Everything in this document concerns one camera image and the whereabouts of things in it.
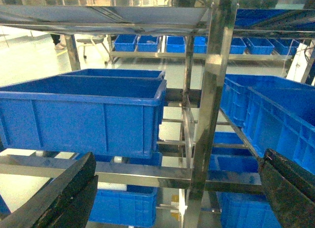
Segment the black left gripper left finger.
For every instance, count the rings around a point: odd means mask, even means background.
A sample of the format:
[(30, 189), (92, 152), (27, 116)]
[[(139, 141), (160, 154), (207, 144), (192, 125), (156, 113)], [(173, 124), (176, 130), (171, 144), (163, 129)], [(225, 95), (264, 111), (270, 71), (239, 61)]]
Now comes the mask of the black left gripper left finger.
[(94, 204), (98, 176), (93, 153), (86, 153), (19, 209), (2, 228), (84, 228)]

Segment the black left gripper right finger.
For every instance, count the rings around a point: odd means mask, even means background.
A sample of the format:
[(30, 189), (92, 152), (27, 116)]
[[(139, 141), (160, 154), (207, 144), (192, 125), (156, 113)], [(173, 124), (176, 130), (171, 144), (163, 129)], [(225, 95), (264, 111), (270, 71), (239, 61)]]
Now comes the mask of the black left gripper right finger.
[(258, 161), (263, 192), (283, 228), (315, 226), (315, 175), (273, 149)]

